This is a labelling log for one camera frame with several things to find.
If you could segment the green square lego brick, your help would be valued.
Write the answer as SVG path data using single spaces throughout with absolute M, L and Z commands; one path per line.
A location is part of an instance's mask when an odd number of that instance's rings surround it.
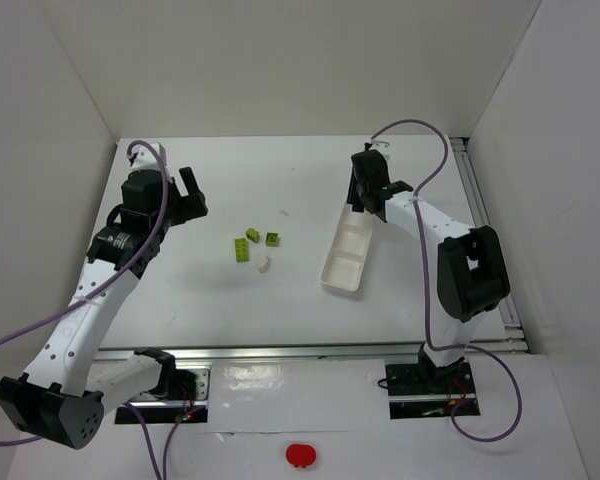
M 269 247 L 278 247 L 280 244 L 280 237 L 278 233 L 267 232 L 265 235 L 265 245 Z

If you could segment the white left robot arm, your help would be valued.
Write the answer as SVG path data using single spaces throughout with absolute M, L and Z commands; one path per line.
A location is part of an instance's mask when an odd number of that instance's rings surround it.
M 136 349 L 100 374 L 90 372 L 169 229 L 208 213 L 189 167 L 179 171 L 187 190 L 179 192 L 161 144 L 134 140 L 127 159 L 122 201 L 91 241 L 72 302 L 53 315 L 54 330 L 23 373 L 0 380 L 0 407 L 16 429 L 74 450 L 92 441 L 110 411 L 143 393 L 164 399 L 186 377 L 173 355 L 153 347 Z

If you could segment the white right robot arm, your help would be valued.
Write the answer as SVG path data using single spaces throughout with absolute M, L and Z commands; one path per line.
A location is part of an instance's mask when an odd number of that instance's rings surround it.
M 510 282 L 496 231 L 459 222 L 390 180 L 388 161 L 368 142 L 351 156 L 347 202 L 420 242 L 424 276 L 425 343 L 418 373 L 433 383 L 451 376 L 483 317 L 509 295 Z

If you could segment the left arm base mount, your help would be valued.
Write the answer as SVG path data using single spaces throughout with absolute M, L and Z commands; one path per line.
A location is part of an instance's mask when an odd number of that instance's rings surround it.
M 174 425 L 206 423 L 211 368 L 207 365 L 179 364 L 167 381 L 166 389 L 158 393 L 160 369 L 127 374 L 122 381 L 126 395 L 123 402 L 130 403 L 149 425 Z

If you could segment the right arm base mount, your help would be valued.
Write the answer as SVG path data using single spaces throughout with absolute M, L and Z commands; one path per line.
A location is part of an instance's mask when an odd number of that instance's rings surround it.
M 429 419 L 456 415 L 479 416 L 480 407 L 471 366 L 464 361 L 457 372 L 446 379 L 426 383 L 415 364 L 388 364 L 385 377 L 377 386 L 388 394 L 392 420 Z

